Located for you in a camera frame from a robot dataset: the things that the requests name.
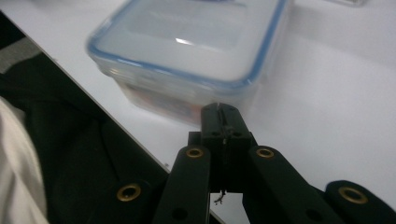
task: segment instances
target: container lid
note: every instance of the container lid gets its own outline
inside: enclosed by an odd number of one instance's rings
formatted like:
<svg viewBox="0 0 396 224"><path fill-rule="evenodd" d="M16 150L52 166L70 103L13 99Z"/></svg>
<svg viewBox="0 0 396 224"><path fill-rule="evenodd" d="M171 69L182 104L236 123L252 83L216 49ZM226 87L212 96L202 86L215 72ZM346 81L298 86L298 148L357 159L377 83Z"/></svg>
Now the container lid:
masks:
<svg viewBox="0 0 396 224"><path fill-rule="evenodd" d="M92 36L102 59L238 88L259 75L287 0L132 0Z"/></svg>

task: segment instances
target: white table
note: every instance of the white table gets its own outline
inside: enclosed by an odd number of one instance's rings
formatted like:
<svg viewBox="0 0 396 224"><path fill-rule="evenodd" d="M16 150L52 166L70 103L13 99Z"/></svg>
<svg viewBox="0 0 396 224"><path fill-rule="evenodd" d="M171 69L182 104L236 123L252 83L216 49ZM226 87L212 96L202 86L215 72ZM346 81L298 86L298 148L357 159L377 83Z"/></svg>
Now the white table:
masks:
<svg viewBox="0 0 396 224"><path fill-rule="evenodd" d="M1 0L0 9L160 164L199 127L131 104L88 57L89 33L124 0ZM271 76L244 115L313 186L359 183L396 208L396 1L296 0ZM213 206L247 223L240 195Z"/></svg>

